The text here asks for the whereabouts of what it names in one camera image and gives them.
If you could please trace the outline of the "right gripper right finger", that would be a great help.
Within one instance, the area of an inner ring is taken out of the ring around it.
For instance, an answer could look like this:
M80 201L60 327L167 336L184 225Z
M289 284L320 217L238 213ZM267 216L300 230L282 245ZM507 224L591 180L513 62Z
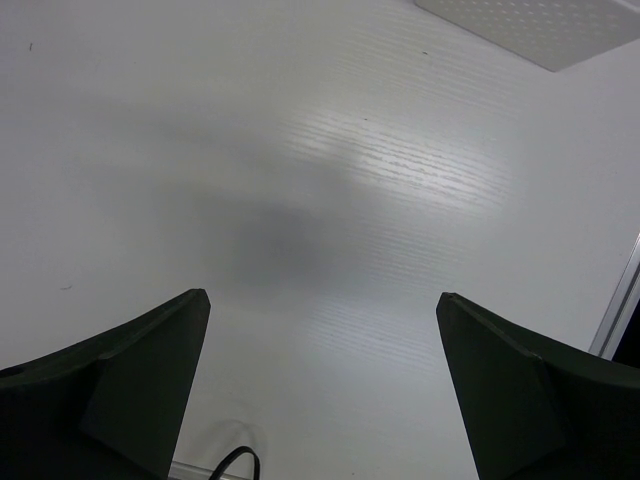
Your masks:
M442 294L436 316L479 478L638 478L638 369L459 294Z

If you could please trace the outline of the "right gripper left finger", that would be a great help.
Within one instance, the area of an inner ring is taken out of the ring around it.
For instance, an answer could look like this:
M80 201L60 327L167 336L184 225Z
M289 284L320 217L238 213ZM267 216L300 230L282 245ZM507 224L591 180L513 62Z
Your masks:
M165 479L206 336L191 289L1 372L4 479Z

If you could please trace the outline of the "white perforated box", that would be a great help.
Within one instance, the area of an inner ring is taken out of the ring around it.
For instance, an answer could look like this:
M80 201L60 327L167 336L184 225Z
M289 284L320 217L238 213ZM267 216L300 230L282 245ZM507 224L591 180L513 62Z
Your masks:
M550 72L639 39L637 1L423 0L416 5Z

